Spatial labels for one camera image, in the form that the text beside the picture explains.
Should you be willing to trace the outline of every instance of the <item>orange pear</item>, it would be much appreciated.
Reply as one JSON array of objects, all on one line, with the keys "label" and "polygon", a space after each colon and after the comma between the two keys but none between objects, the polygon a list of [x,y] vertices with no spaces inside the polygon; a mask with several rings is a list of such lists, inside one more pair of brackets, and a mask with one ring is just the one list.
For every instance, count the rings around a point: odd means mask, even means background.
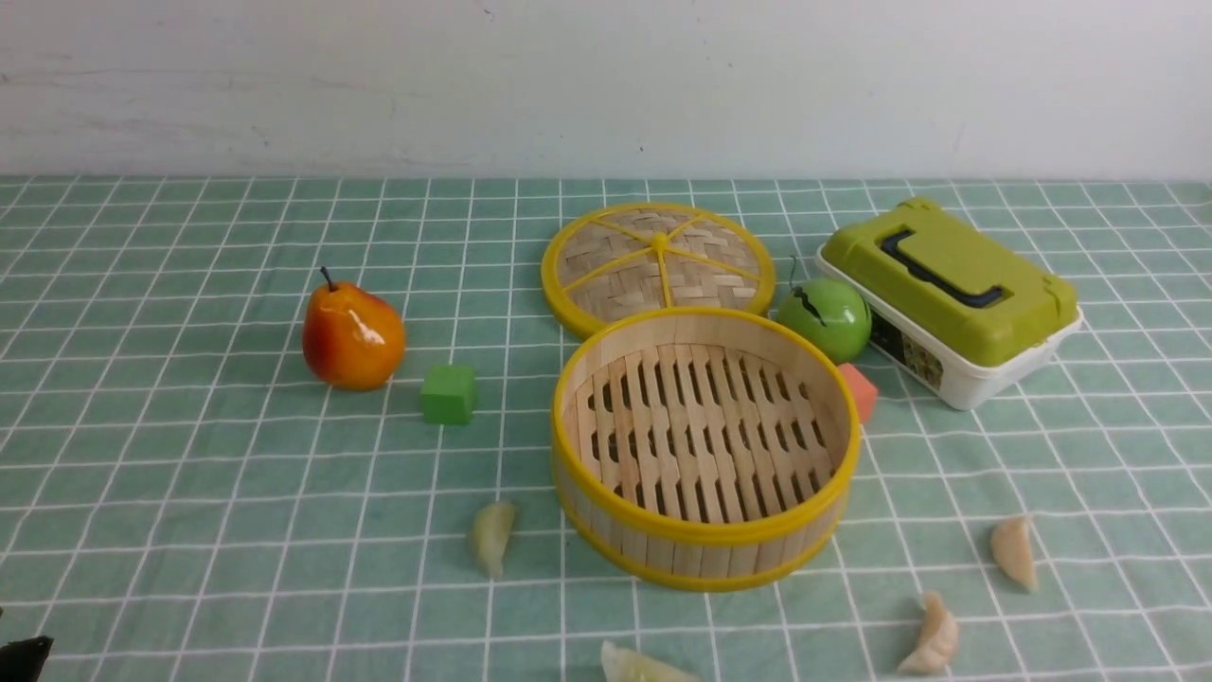
[{"label": "orange pear", "polygon": [[390,303],[353,281],[333,281],[311,292],[303,319],[303,360],[321,382],[347,391],[387,384],[404,360],[404,320]]}]

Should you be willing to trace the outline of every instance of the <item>apple stem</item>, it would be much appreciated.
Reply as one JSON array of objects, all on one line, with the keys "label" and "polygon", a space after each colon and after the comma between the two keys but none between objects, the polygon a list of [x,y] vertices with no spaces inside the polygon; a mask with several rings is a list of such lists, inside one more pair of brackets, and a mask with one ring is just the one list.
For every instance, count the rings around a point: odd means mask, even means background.
[{"label": "apple stem", "polygon": [[337,290],[337,285],[333,283],[332,282],[332,277],[328,276],[328,268],[326,268],[324,265],[320,265],[320,274],[322,274],[324,279],[328,282],[328,291],[336,291]]}]

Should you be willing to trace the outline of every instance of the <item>orange block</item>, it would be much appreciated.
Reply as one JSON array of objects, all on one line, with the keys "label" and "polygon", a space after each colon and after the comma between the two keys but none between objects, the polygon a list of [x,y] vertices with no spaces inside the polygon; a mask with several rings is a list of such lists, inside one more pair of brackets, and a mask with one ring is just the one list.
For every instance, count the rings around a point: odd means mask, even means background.
[{"label": "orange block", "polygon": [[854,407],[858,408],[858,422],[867,424],[867,420],[871,419],[871,413],[875,411],[875,399],[879,397],[880,392],[854,366],[846,363],[837,366],[837,371],[841,372],[842,379],[846,380],[850,394],[854,396]]}]

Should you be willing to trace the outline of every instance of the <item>green apple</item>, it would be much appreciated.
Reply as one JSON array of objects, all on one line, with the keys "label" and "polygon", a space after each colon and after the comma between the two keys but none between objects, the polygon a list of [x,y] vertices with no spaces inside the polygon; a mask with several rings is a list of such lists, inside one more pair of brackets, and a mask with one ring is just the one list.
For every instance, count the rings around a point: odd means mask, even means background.
[{"label": "green apple", "polygon": [[791,287],[778,308],[778,322],[839,366],[858,357],[871,337],[871,308],[837,279],[811,279]]}]

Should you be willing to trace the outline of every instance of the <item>black handle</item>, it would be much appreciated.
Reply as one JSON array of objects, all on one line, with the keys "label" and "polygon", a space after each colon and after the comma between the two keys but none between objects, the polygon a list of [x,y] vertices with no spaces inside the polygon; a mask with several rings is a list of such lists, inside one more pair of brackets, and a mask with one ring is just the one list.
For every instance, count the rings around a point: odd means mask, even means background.
[{"label": "black handle", "polygon": [[989,305],[996,303],[1001,299],[1005,290],[1001,286],[990,286],[981,293],[965,293],[949,281],[934,274],[930,268],[919,263],[917,260],[910,258],[908,254],[901,251],[901,242],[913,236],[914,231],[911,229],[902,229],[901,231],[885,236],[884,241],[880,242],[880,250],[885,253],[892,256],[898,263],[909,268],[909,274],[916,276],[922,281],[928,281],[934,286],[938,286],[945,291],[950,297],[964,303],[970,308],[988,308]]}]

